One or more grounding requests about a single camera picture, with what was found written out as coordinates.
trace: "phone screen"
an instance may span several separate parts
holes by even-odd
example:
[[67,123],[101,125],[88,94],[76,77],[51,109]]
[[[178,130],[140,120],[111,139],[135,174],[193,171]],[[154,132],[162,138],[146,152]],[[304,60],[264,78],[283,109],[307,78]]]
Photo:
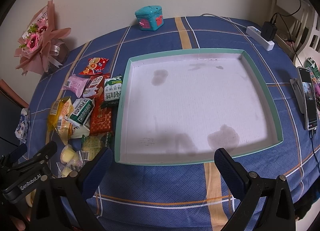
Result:
[[317,126],[317,107],[313,83],[307,69],[299,68],[299,72],[307,105],[308,128],[313,128]]

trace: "ribbon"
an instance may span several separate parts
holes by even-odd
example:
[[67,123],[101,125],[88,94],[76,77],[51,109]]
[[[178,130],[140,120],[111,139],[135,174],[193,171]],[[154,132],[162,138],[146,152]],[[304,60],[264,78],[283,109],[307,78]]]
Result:
[[62,64],[60,62],[58,62],[54,57],[52,56],[58,56],[60,53],[60,45],[63,44],[63,42],[59,42],[57,43],[57,45],[51,45],[50,51],[49,51],[49,61],[56,66],[57,68],[59,68],[59,66],[62,66]]

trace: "blue gripper pad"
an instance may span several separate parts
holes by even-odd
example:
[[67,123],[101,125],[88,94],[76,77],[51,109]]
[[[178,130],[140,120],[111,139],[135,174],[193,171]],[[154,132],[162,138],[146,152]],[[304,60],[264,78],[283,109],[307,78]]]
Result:
[[102,178],[110,167],[112,159],[112,150],[104,147],[91,162],[87,162],[81,169],[78,186],[80,191],[82,191],[84,199],[91,198],[94,195]]
[[240,163],[235,162],[224,148],[215,151],[214,163],[233,197],[242,201],[249,188],[248,173],[245,168]]

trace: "blue tablecloth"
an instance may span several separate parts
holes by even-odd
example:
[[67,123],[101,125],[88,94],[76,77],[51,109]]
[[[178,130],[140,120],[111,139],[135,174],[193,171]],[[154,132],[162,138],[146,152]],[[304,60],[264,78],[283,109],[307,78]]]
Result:
[[[250,21],[232,20],[245,26],[258,27]],[[27,143],[29,149],[24,155],[25,159],[31,158],[45,145],[50,106],[58,97],[65,79],[82,71],[88,58],[109,58],[104,73],[110,72],[116,76],[124,74],[130,57],[182,48],[243,49],[250,55],[276,104],[284,141],[273,148],[235,160],[247,171],[254,170],[261,177],[286,175],[293,201],[297,201],[319,177],[319,172],[308,131],[303,127],[304,117],[289,84],[289,79],[297,77],[296,68],[278,44],[267,52],[246,36],[243,29],[213,17],[165,19],[164,25],[155,32],[140,31],[137,25],[130,26],[98,37],[71,51],[65,65],[52,75],[43,77],[34,92],[30,103],[32,121]],[[71,96],[72,101],[76,99],[70,91],[60,94],[62,97]],[[115,123],[116,109],[113,111],[114,126]],[[49,162],[52,172],[57,175],[56,162],[60,161],[64,145],[55,133],[50,138],[58,144],[58,152]],[[77,150],[81,148],[79,139],[71,144]],[[319,148],[317,133],[316,151]],[[210,197],[212,191],[208,193],[208,185],[210,182],[219,182],[206,174],[206,167],[213,166],[132,166],[113,162],[96,196],[88,199],[87,203],[106,230],[219,230],[239,201],[230,194],[222,178],[216,193],[221,195]],[[253,228],[262,206],[263,199],[260,199],[248,230]],[[216,214],[219,207],[223,210],[222,214]]]

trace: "yellow package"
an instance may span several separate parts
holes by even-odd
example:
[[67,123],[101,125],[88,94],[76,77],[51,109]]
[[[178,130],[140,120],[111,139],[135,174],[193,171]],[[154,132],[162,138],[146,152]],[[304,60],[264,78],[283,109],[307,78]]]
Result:
[[101,138],[104,134],[91,135],[82,138],[82,153],[84,155],[84,160],[92,161],[100,150],[104,147]]
[[72,124],[65,119],[65,117],[70,115],[71,111],[73,111],[73,106],[71,99],[68,99],[63,104],[56,126],[58,134],[64,145],[68,145],[68,140],[72,135]]
[[57,129],[57,122],[61,113],[63,105],[70,99],[70,97],[64,97],[53,102],[50,108],[50,112],[47,119],[48,131]]

